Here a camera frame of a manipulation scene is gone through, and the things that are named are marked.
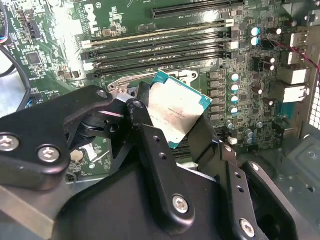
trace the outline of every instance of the screw hole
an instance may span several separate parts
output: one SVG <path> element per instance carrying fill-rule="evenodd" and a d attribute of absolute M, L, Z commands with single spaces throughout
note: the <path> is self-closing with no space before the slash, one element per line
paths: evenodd
<path fill-rule="evenodd" d="M 234 175 L 236 175 L 236 177 L 237 177 L 238 179 L 241 179 L 241 176 L 240 176 L 239 173 L 235 172 Z"/>
<path fill-rule="evenodd" d="M 160 142 L 160 138 L 158 136 L 153 136 L 153 140 L 155 140 L 157 143 Z"/>
<path fill-rule="evenodd" d="M 236 188 L 239 190 L 240 193 L 244 193 L 245 192 L 245 190 L 243 190 L 243 188 L 240 187 L 240 186 L 236 186 Z"/>
<path fill-rule="evenodd" d="M 165 155 L 163 152 L 160 152 L 159 153 L 159 157 L 163 160 L 166 160 L 167 159 L 167 155 Z"/>
<path fill-rule="evenodd" d="M 139 101 L 133 101 L 133 104 L 134 104 L 136 107 L 140 108 L 140 109 L 143 108 L 141 102 L 139 102 Z"/>
<path fill-rule="evenodd" d="M 111 133 L 115 133 L 115 132 L 117 132 L 119 130 L 119 125 L 117 125 L 117 124 L 112 124 L 111 125 L 111 128 L 110 128 L 110 132 Z"/>

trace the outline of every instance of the mounting hole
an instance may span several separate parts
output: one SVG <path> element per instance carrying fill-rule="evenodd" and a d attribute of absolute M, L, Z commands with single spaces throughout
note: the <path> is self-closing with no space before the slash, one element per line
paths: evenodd
<path fill-rule="evenodd" d="M 314 192 L 315 192 L 315 189 L 314 189 L 312 186 L 308 186 L 307 189 L 308 189 L 311 193 L 314 193 Z"/>
<path fill-rule="evenodd" d="M 140 108 L 140 109 L 143 109 L 143 108 L 144 108 L 144 107 L 142 106 L 141 102 L 139 102 L 139 101 L 133 101 L 133 104 L 134 104 L 136 107 Z"/>
<path fill-rule="evenodd" d="M 240 176 L 239 173 L 235 172 L 234 175 L 236 175 L 236 177 L 237 177 L 238 179 L 241 179 L 241 176 Z"/>
<path fill-rule="evenodd" d="M 160 138 L 158 136 L 153 136 L 153 140 L 155 140 L 157 143 L 160 142 Z"/>
<path fill-rule="evenodd" d="M 236 186 L 236 188 L 239 190 L 240 193 L 244 193 L 245 192 L 245 190 L 243 190 L 243 188 L 240 187 L 240 186 Z"/>
<path fill-rule="evenodd" d="M 159 157 L 163 160 L 166 160 L 167 159 L 167 155 L 165 155 L 163 152 L 160 152 L 159 153 Z"/>
<path fill-rule="evenodd" d="M 118 124 L 112 124 L 110 128 L 111 133 L 115 133 L 119 130 L 119 125 Z"/>

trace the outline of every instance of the capacitor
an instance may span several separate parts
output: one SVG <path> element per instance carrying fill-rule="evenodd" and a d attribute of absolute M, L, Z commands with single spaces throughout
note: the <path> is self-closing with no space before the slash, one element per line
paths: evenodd
<path fill-rule="evenodd" d="M 264 127 L 264 124 L 260 121 L 260 122 L 258 122 L 258 123 L 256 124 L 256 127 L 257 127 L 258 129 L 262 129 L 262 128 Z"/>
<path fill-rule="evenodd" d="M 274 41 L 270 41 L 268 39 L 263 39 L 261 41 L 261 46 L 263 47 L 263 49 L 265 50 L 273 50 L 276 47 L 276 43 Z"/>
<path fill-rule="evenodd" d="M 267 98 L 267 97 L 262 98 L 262 101 L 263 101 L 266 105 L 268 105 L 268 106 L 270 106 L 270 107 L 275 104 L 275 101 L 274 101 L 274 100 L 272 100 L 272 99 L 270 99 L 270 98 Z"/>
<path fill-rule="evenodd" d="M 252 144 L 253 140 L 252 140 L 252 138 L 246 137 L 246 138 L 244 139 L 244 142 L 245 142 L 246 144 Z"/>
<path fill-rule="evenodd" d="M 250 44 L 251 44 L 252 46 L 257 46 L 257 45 L 259 44 L 260 40 L 259 40 L 259 38 L 257 38 L 257 37 L 255 36 L 255 37 L 250 38 L 249 42 L 250 42 Z"/>
<path fill-rule="evenodd" d="M 266 70 L 269 70 L 269 71 L 275 70 L 275 66 L 270 64 L 270 63 L 263 64 L 263 68 L 266 69 Z"/>
<path fill-rule="evenodd" d="M 238 84 L 231 83 L 231 84 L 229 85 L 229 89 L 230 89 L 231 91 L 236 92 L 236 91 L 239 90 L 239 86 L 238 86 Z"/>
<path fill-rule="evenodd" d="M 298 25 L 298 22 L 296 20 L 286 20 L 283 22 L 283 25 L 288 28 L 294 28 Z"/>
<path fill-rule="evenodd" d="M 236 81 L 238 81 L 239 80 L 239 74 L 237 74 L 237 73 L 231 73 L 230 75 L 229 75 L 229 78 L 232 80 L 232 81 L 234 81 L 234 82 L 236 82 Z"/>
<path fill-rule="evenodd" d="M 232 114 L 236 114 L 238 112 L 238 108 L 236 108 L 235 106 L 230 106 L 228 108 L 228 111 Z"/>
<path fill-rule="evenodd" d="M 268 64 L 274 64 L 276 62 L 276 59 L 272 56 L 265 56 L 263 60 Z"/>
<path fill-rule="evenodd" d="M 252 87 L 251 90 L 255 94 L 259 94 L 259 95 L 261 95 L 264 92 L 262 89 L 260 89 L 259 87 L 256 87 L 256 86 Z"/>
<path fill-rule="evenodd" d="M 253 36 L 253 37 L 258 36 L 259 33 L 260 33 L 260 29 L 257 28 L 257 27 L 253 27 L 253 28 L 251 28 L 251 30 L 250 30 L 250 34 L 251 34 L 251 36 Z"/>
<path fill-rule="evenodd" d="M 282 29 L 279 27 L 272 27 L 268 29 L 268 32 L 273 35 L 280 35 L 282 33 Z"/>
<path fill-rule="evenodd" d="M 238 99 L 238 97 L 237 97 L 236 95 L 231 94 L 231 95 L 229 96 L 229 100 L 230 100 L 230 102 L 233 102 L 234 104 L 236 104 L 239 99 Z"/>
<path fill-rule="evenodd" d="M 225 126 L 226 126 L 229 130 L 235 128 L 235 125 L 234 125 L 230 120 L 226 121 Z"/>
<path fill-rule="evenodd" d="M 250 128 L 248 128 L 244 134 L 246 135 L 247 138 L 252 139 L 254 137 L 254 133 L 252 132 L 252 130 Z"/>

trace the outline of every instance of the black slot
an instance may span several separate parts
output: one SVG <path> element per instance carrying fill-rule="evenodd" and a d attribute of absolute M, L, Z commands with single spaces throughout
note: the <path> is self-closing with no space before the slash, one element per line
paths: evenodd
<path fill-rule="evenodd" d="M 152 9 L 152 16 L 153 19 L 163 19 L 186 14 L 243 6 L 244 4 L 244 0 L 209 0 L 170 7 L 154 8 Z"/>

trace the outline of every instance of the black plastic bracket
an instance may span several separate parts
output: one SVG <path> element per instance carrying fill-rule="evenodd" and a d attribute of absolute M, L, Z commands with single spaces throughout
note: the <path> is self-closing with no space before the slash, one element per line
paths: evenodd
<path fill-rule="evenodd" d="M 107 111 L 114 101 L 111 94 L 96 86 L 88 86 L 43 104 L 0 119 L 0 136 L 14 136 L 18 147 L 0 151 L 0 184 L 32 190 L 48 190 L 57 186 L 70 164 L 70 149 L 88 144 L 77 130 L 91 113 Z M 52 147 L 58 159 L 43 161 L 38 151 Z"/>
<path fill-rule="evenodd" d="M 282 230 L 283 238 L 291 240 L 320 239 L 312 226 L 298 213 L 294 206 L 292 206 L 261 166 L 249 161 L 241 168 L 247 173 L 251 183 L 250 186 L 255 191 L 259 191 L 260 196 L 268 199 L 270 205 L 279 208 L 280 211 L 286 215 L 286 224 L 282 226 L 284 228 Z"/>
<path fill-rule="evenodd" d="M 129 120 L 144 169 L 153 216 L 171 235 L 184 233 L 195 221 L 195 207 L 162 130 L 153 127 L 147 107 L 127 102 Z"/>
<path fill-rule="evenodd" d="M 238 168 L 236 153 L 220 142 L 209 120 L 202 116 L 188 134 L 192 158 L 198 170 L 220 183 L 220 217 L 226 239 L 259 239 L 259 229 L 246 174 Z M 250 223 L 250 236 L 244 232 L 241 220 Z"/>

